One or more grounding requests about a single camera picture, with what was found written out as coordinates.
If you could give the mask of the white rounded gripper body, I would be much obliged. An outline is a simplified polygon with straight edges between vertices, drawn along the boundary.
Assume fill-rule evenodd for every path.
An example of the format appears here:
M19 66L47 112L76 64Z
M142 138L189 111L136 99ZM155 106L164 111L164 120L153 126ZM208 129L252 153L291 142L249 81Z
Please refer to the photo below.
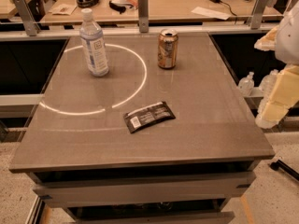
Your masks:
M279 24L275 55L284 63L299 64L299 2L285 14Z

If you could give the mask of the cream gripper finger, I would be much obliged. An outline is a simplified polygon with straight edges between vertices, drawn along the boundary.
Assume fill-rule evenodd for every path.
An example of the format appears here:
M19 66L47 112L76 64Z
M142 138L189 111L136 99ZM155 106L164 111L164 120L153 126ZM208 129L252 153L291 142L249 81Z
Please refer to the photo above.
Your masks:
M262 51L274 50L276 46L277 32L278 26L275 26L266 35L256 41L254 48Z
M255 123L263 129L273 128L299 102L299 66L287 64L271 82L271 92L260 102Z

